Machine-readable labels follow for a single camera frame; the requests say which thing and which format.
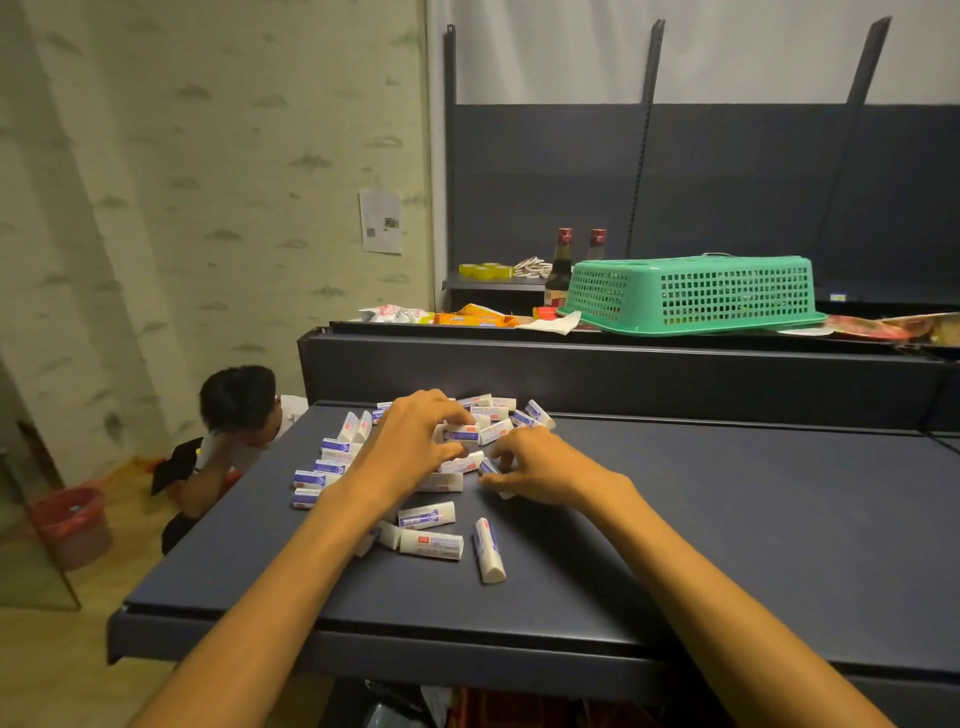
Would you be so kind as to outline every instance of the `green plastic basket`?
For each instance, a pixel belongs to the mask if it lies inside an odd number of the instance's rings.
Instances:
[[[561,313],[635,336],[789,328],[827,318],[813,307],[810,261],[798,255],[585,260]]]

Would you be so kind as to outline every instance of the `plastic bag liner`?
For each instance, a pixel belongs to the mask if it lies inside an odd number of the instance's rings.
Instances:
[[[391,710],[383,703],[377,703],[370,711],[370,717],[363,728],[427,728],[419,720],[411,720]]]

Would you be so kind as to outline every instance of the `patterned wallpaper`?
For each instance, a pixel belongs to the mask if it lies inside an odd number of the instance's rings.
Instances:
[[[421,0],[1,13],[0,355],[68,482],[200,434],[217,369],[302,393],[302,333],[429,307]],[[403,255],[363,251],[379,185]]]
[[[429,303],[419,0],[84,0],[160,285],[195,382],[273,367],[373,303]],[[367,254],[357,191],[403,199]]]

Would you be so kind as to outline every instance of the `paper notice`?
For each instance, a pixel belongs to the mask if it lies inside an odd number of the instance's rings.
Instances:
[[[390,189],[360,190],[360,228],[363,249],[394,253],[400,249],[400,196]]]

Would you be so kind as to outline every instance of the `trash can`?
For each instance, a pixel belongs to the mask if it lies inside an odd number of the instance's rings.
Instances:
[[[102,491],[87,484],[47,496],[31,509],[40,538],[64,571],[92,564],[113,546]]]

